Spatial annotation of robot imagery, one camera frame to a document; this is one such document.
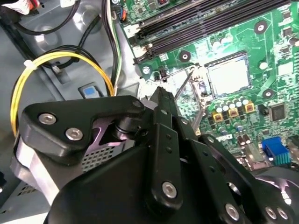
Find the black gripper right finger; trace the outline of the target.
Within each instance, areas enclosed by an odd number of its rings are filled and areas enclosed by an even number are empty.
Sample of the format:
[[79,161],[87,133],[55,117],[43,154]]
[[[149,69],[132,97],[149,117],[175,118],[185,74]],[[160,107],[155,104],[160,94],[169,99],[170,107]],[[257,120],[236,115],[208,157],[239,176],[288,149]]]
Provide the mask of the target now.
[[255,178],[213,136],[197,137],[178,115],[172,93],[167,93],[179,154],[187,159],[188,180],[213,224],[297,224],[296,211],[275,185]]

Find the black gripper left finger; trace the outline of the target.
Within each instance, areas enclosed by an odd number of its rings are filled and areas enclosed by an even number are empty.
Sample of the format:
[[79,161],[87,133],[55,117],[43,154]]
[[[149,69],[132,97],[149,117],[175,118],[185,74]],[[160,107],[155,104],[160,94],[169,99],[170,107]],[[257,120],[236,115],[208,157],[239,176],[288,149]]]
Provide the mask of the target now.
[[18,160],[52,206],[70,181],[128,150],[146,148],[145,201],[179,208],[178,134],[167,93],[159,87],[144,101],[118,96],[29,105],[19,122]]

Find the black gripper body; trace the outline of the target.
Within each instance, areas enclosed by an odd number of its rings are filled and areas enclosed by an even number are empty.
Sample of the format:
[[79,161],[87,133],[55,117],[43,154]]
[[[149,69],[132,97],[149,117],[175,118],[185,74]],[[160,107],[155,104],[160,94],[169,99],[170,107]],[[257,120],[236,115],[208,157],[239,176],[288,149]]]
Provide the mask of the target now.
[[178,162],[182,207],[159,213],[145,201],[149,150],[128,150],[66,184],[47,215],[47,224],[217,224],[199,174]]

